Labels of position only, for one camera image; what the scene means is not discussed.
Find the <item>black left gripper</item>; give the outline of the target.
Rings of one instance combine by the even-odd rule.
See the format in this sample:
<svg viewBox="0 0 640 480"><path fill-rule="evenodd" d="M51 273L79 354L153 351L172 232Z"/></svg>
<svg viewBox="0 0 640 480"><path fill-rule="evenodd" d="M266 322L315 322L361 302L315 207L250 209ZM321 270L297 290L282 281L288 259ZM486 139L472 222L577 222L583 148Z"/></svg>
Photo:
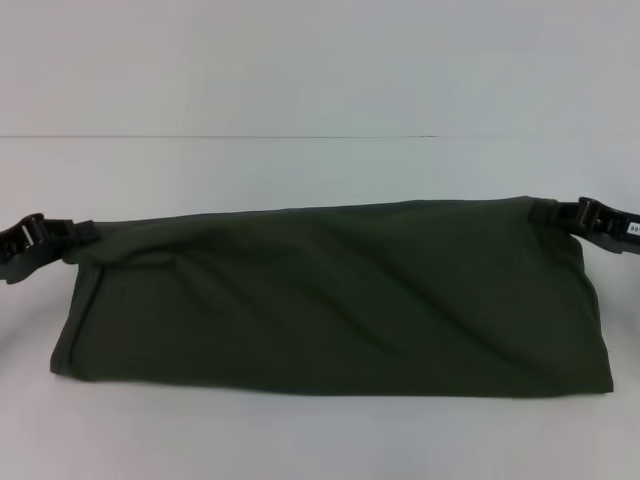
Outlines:
<svg viewBox="0 0 640 480"><path fill-rule="evenodd" d="M47 265L48 243L67 249L98 240L99 231L91 220L74 223L44 220L42 213L28 215L1 232L1 280L17 284Z"/></svg>

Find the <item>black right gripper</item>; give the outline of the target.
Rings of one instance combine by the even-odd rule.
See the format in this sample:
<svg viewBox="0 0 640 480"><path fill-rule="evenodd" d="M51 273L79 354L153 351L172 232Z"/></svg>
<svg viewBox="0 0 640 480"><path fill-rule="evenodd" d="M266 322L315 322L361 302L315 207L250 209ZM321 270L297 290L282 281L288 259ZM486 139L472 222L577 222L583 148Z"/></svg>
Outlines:
<svg viewBox="0 0 640 480"><path fill-rule="evenodd" d="M610 253L639 254L639 215L613 209L595 199L578 202L537 199L529 221L577 235Z"/></svg>

